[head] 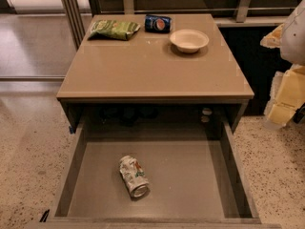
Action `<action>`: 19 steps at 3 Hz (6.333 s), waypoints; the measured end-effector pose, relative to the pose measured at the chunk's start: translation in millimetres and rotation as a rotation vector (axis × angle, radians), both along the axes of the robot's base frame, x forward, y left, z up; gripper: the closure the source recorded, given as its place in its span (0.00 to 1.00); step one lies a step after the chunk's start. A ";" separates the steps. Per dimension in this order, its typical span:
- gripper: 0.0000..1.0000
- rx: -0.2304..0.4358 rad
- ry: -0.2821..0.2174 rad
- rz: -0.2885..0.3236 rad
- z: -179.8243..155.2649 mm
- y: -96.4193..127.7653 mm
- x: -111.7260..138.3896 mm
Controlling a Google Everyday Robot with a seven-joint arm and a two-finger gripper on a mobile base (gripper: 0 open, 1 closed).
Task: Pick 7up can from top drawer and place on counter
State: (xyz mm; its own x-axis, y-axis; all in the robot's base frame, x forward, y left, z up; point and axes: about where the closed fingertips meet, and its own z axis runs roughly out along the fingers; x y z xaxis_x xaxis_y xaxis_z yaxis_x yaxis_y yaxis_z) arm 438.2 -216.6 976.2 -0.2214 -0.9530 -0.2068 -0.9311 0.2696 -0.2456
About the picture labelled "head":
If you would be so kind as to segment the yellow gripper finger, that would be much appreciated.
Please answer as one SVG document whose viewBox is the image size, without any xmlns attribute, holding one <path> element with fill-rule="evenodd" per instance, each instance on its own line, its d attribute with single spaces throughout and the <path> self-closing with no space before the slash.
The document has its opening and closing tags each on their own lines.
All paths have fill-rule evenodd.
<svg viewBox="0 0 305 229">
<path fill-rule="evenodd" d="M 260 41 L 260 45 L 269 49 L 279 48 L 281 45 L 283 27 L 284 25 L 281 24 L 264 36 Z"/>
<path fill-rule="evenodd" d="M 285 73 L 276 72 L 266 105 L 266 121 L 284 127 L 305 103 L 305 67 L 293 65 Z"/>
</svg>

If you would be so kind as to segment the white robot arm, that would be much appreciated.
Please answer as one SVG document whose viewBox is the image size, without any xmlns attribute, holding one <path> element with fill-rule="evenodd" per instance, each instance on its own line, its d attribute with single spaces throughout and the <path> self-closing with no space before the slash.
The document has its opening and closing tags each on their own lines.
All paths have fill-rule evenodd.
<svg viewBox="0 0 305 229">
<path fill-rule="evenodd" d="M 279 48 L 281 58 L 292 64 L 285 73 L 275 73 L 270 100 L 264 110 L 265 126 L 278 130 L 285 127 L 305 103 L 305 0 L 283 24 L 264 36 L 260 45 Z"/>
</svg>

